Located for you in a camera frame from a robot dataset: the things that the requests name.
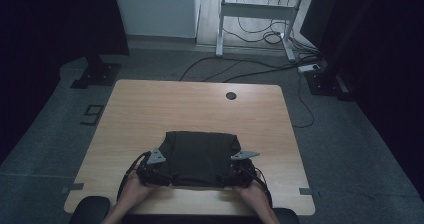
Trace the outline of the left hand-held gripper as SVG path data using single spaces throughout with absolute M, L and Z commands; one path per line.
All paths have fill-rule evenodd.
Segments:
M 158 148 L 140 156 L 136 173 L 143 185 L 169 186 L 171 184 L 167 158 Z

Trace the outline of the person's left hand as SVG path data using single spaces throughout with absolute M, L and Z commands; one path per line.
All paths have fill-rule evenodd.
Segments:
M 127 178 L 117 204 L 124 210 L 130 210 L 141 204 L 150 194 L 157 190 L 157 186 L 144 185 L 135 171 Z

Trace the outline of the black stand base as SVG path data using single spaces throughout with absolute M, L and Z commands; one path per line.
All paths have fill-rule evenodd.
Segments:
M 86 89 L 90 85 L 112 86 L 122 67 L 117 63 L 104 63 L 99 55 L 89 55 L 86 57 L 87 68 L 81 77 L 75 80 L 71 88 Z
M 336 97 L 340 101 L 347 102 L 354 100 L 340 74 L 330 75 L 321 71 L 308 71 L 304 75 L 312 95 Z

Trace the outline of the white power strip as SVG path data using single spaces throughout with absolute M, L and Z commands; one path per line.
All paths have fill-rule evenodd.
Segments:
M 298 67 L 299 73 L 304 72 L 317 72 L 320 71 L 321 67 L 318 64 L 309 64 L 309 65 L 303 65 Z

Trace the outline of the black floor outlet frame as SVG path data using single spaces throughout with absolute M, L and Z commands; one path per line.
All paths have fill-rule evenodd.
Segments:
M 83 118 L 80 121 L 81 125 L 96 126 L 103 114 L 104 106 L 97 104 L 90 104 L 87 106 Z

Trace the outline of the dark curtain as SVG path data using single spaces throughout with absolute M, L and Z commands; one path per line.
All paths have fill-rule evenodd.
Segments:
M 424 200 L 424 0 L 336 0 L 322 52 Z
M 0 164 L 52 95 L 64 64 L 128 53 L 117 0 L 0 0 Z

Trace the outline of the person's dark clothing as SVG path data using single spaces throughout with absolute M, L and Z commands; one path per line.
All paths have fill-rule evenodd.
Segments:
M 127 215 L 122 224 L 280 224 L 280 221 L 273 217 Z

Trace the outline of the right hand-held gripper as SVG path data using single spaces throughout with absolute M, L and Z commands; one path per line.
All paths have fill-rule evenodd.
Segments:
M 258 152 L 241 150 L 230 156 L 226 162 L 224 172 L 218 176 L 220 187 L 247 187 L 257 177 L 253 157 L 259 156 Z

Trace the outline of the dark cloth garment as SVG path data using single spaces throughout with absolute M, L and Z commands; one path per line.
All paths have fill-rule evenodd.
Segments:
M 227 187 L 241 182 L 241 172 L 231 161 L 241 150 L 236 135 L 172 131 L 166 133 L 159 150 L 166 161 L 155 172 L 173 186 Z

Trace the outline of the white metal frame desk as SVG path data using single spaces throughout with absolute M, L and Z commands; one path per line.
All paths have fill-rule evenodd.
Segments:
M 275 6 L 262 4 L 232 3 L 227 2 L 226 0 L 220 0 L 220 5 L 218 8 L 219 26 L 217 31 L 215 54 L 218 57 L 223 56 L 223 26 L 226 17 L 283 20 L 288 22 L 288 27 L 280 35 L 281 42 L 288 60 L 290 62 L 294 62 L 296 60 L 296 57 L 293 53 L 293 47 L 290 44 L 289 37 L 292 32 L 296 17 L 298 15 L 301 2 L 302 0 L 297 0 L 294 6 Z

